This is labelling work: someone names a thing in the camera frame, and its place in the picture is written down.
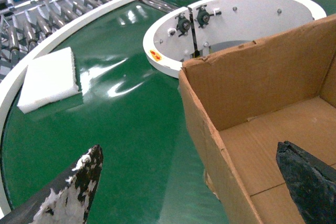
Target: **white foam pad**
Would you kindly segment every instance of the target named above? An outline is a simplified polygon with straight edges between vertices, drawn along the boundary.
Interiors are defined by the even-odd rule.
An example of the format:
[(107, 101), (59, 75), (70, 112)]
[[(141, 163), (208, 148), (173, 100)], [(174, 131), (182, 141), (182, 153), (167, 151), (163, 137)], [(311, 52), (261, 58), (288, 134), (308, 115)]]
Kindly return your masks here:
[(17, 106), (23, 113), (79, 93), (70, 47), (34, 59), (27, 68)]

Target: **metal bolt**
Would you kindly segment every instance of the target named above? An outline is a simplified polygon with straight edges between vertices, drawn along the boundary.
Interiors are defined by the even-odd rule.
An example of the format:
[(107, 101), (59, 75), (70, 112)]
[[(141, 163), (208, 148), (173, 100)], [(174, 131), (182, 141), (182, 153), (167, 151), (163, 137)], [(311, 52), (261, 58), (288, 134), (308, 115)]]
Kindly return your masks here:
[(190, 28), (190, 23), (189, 23), (189, 22), (184, 22), (184, 23), (183, 23), (183, 28), (186, 29), (186, 30), (189, 30), (189, 28)]
[(205, 22), (205, 23), (208, 23), (209, 22), (209, 20), (210, 20), (210, 16), (209, 15), (204, 15), (203, 17), (202, 17), (202, 21), (203, 22)]

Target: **orange warning label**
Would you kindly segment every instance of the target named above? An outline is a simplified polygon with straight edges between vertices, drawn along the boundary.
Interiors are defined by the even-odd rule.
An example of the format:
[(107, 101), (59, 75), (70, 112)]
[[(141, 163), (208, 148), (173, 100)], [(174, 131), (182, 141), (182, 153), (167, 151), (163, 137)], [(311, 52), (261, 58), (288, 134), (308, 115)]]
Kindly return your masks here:
[(159, 53), (155, 52), (154, 50), (149, 50), (149, 52), (151, 53), (151, 55), (152, 55), (152, 57), (155, 61), (162, 60), (162, 56), (159, 55)]

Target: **green belt surface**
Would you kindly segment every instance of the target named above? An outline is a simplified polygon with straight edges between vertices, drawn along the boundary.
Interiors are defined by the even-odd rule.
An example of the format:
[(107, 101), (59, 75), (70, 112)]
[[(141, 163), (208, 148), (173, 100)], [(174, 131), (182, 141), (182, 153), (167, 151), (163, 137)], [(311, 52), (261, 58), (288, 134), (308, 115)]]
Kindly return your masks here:
[[(336, 0), (313, 1), (336, 13)], [(104, 164), (88, 224), (228, 223), (204, 184), (178, 80), (154, 69), (142, 48), (146, 30), (163, 15), (133, 2), (90, 23), (55, 49), (72, 48), (82, 95), (26, 115), (15, 100), (2, 139), (13, 208), (100, 144)]]

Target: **cardboard box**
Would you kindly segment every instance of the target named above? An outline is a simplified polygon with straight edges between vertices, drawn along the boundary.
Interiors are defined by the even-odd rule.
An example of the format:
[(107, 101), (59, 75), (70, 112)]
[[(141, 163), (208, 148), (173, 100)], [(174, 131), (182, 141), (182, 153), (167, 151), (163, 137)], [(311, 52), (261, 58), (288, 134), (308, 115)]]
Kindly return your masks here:
[(335, 52), (331, 15), (183, 63), (187, 128), (231, 223), (304, 223), (277, 143), (336, 167)]

